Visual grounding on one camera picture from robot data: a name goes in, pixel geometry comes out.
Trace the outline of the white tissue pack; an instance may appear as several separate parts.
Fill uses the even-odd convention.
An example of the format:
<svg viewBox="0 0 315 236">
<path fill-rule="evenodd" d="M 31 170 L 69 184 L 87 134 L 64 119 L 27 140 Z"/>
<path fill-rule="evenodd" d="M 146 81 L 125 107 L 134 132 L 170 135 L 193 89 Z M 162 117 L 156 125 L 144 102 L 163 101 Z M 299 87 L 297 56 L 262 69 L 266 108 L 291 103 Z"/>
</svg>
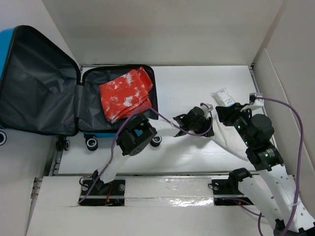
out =
<svg viewBox="0 0 315 236">
<path fill-rule="evenodd" d="M 230 96 L 226 88 L 222 88 L 215 92 L 212 92 L 212 97 L 215 99 L 219 106 L 229 107 L 236 103 L 236 101 Z"/>
</svg>

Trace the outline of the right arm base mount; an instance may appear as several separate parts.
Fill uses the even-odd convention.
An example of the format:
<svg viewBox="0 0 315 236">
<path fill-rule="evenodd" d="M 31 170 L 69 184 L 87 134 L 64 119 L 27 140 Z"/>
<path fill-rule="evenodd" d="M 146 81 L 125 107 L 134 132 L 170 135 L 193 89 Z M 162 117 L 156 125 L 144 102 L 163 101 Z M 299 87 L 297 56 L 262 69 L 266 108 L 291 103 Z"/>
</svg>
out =
<svg viewBox="0 0 315 236">
<path fill-rule="evenodd" d="M 215 206 L 253 206 L 249 198 L 230 186 L 228 179 L 213 179 L 208 188 L 213 192 Z"/>
</svg>

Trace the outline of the red white patterned cloth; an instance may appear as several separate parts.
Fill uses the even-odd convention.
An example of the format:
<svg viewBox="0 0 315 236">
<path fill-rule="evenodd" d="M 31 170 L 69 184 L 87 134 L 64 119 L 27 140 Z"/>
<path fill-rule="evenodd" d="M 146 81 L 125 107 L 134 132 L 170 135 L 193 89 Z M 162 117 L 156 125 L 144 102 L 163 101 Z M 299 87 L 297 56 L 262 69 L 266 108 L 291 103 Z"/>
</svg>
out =
<svg viewBox="0 0 315 236">
<path fill-rule="evenodd" d="M 154 84 L 144 67 L 99 86 L 100 101 L 106 119 L 115 123 L 141 107 L 151 107 L 149 92 Z"/>
</svg>

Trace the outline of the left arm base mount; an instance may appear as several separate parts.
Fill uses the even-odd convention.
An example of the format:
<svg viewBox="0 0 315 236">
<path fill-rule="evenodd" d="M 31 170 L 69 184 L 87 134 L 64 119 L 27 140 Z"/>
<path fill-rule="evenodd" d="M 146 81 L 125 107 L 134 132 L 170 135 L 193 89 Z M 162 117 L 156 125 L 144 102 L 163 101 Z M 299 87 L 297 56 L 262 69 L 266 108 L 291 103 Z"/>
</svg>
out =
<svg viewBox="0 0 315 236">
<path fill-rule="evenodd" d="M 96 184 L 87 195 L 89 188 L 93 184 L 90 178 L 84 178 L 79 181 L 81 185 L 81 192 L 79 195 L 79 205 L 85 207 L 122 207 L 125 205 L 125 189 L 126 181 L 124 179 L 117 179 L 110 183 Z"/>
</svg>

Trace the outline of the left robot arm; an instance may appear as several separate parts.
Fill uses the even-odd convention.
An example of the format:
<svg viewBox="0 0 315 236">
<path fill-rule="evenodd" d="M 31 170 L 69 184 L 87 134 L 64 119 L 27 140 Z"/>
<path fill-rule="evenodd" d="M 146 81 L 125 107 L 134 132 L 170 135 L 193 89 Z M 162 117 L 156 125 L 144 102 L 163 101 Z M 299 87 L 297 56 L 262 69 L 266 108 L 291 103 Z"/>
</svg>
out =
<svg viewBox="0 0 315 236">
<path fill-rule="evenodd" d="M 104 195 L 109 191 L 109 182 L 114 180 L 130 157 L 138 155 L 152 142 L 159 145 L 162 137 L 214 136 L 213 106 L 210 104 L 201 103 L 187 114 L 173 119 L 163 117 L 153 108 L 150 110 L 162 119 L 150 119 L 144 114 L 133 113 L 119 128 L 111 145 L 109 160 L 92 174 L 93 190 L 97 194 Z"/>
</svg>

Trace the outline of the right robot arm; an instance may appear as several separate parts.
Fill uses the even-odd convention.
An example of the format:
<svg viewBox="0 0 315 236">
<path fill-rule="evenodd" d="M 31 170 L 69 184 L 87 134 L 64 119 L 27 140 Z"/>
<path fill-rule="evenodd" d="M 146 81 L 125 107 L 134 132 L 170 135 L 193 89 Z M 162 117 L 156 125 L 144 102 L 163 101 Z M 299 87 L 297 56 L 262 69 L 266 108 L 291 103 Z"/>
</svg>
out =
<svg viewBox="0 0 315 236">
<path fill-rule="evenodd" d="M 297 181 L 289 176 L 278 149 L 271 143 L 274 134 L 271 120 L 263 114 L 253 115 L 240 103 L 217 106 L 219 121 L 234 127 L 245 143 L 246 156 L 267 184 L 266 193 L 245 168 L 229 173 L 227 187 L 244 194 L 268 221 L 275 236 L 313 236 L 315 219 L 299 197 Z"/>
</svg>

